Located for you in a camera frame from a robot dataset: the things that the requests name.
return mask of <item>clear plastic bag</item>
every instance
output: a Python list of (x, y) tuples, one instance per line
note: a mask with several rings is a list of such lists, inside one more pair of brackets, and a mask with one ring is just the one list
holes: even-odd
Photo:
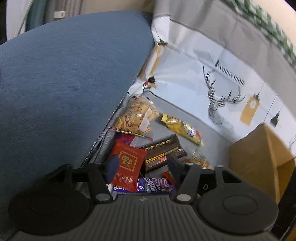
[(133, 102), (126, 112), (120, 116), (114, 128), (144, 135), (151, 130), (150, 121), (160, 115), (155, 106), (146, 98), (139, 98)]

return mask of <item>beige wall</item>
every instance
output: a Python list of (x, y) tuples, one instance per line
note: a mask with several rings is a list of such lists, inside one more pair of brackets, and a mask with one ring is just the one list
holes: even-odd
[(296, 46), (296, 12), (284, 0), (253, 0), (268, 12)]

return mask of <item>purple chocolate bar wrapper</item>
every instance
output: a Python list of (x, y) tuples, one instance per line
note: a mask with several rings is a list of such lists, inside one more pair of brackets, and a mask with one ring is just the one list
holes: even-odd
[[(132, 193), (119, 186), (114, 186), (113, 191), (117, 193)], [(168, 184), (166, 178), (139, 178), (137, 193), (174, 195), (176, 190), (173, 185)]]

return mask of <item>yellow packet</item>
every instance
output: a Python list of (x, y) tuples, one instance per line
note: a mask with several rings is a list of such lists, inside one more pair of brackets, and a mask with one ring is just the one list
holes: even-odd
[(167, 128), (170, 131), (186, 137), (195, 144), (203, 146), (203, 141), (200, 133), (184, 121), (181, 121), (178, 118), (170, 116), (168, 114), (163, 114), (161, 121), (166, 124)]

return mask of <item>yellow tag print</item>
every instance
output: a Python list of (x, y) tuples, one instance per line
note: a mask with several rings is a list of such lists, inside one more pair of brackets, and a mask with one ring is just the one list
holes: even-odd
[(244, 107), (240, 120), (242, 123), (250, 126), (251, 121), (256, 113), (256, 110), (259, 107), (259, 100), (257, 100), (254, 96), (251, 96), (248, 100), (248, 103)]

